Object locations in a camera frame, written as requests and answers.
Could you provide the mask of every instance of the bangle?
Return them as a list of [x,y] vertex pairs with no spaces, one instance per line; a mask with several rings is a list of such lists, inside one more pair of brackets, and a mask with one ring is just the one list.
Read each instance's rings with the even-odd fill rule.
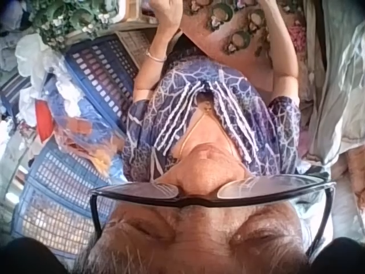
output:
[[148,57],[150,57],[152,60],[154,60],[154,61],[156,61],[156,62],[159,62],[159,63],[164,63],[164,62],[166,61],[166,59],[167,59],[167,57],[166,57],[166,56],[165,56],[165,58],[164,58],[164,59],[156,58],[156,57],[152,56],[152,55],[151,55],[151,53],[149,53],[149,51],[148,51],[148,50],[146,50],[146,55],[147,55]]

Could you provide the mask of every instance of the blue blouse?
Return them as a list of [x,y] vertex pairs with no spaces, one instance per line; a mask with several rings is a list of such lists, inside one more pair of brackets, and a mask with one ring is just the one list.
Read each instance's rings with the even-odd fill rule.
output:
[[135,102],[122,152],[129,181],[149,182],[177,163],[172,147],[197,110],[197,95],[211,92],[217,117],[254,175],[293,174],[297,165],[299,108],[281,96],[266,106],[237,70],[204,56],[175,62],[151,100]]

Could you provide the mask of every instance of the red object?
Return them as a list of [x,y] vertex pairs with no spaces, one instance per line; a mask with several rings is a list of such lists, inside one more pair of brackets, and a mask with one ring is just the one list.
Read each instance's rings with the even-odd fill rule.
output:
[[48,104],[43,100],[35,101],[36,130],[40,141],[43,143],[53,133],[54,125]]

